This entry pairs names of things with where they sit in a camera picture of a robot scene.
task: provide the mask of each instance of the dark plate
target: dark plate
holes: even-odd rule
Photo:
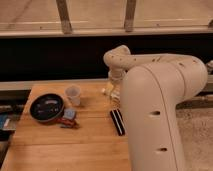
[[[57,94],[38,97],[30,107],[30,113],[39,122],[50,122],[59,117],[64,110],[63,99]]]

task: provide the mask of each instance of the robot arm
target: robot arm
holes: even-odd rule
[[[110,81],[122,80],[132,170],[185,171],[175,107],[203,89],[205,65],[188,55],[131,55],[126,46],[107,52],[104,61]]]

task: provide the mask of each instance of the plastic cup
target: plastic cup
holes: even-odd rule
[[[74,106],[80,105],[80,103],[81,103],[81,100],[80,100],[81,89],[78,86],[72,85],[72,86],[68,87],[65,90],[65,93],[67,95],[67,98],[70,100],[70,102]]]

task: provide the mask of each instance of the black wall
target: black wall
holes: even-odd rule
[[[213,34],[0,39],[0,81],[103,78],[103,54],[179,53],[213,59]]]

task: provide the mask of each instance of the wooden tabletop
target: wooden tabletop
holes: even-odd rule
[[[101,93],[105,82],[77,82],[81,106],[73,107],[65,89],[72,83],[34,85],[2,166],[2,171],[130,171],[126,136],[118,136],[109,111],[116,104]],[[77,111],[79,129],[43,125],[29,113],[46,93],[60,95]]]

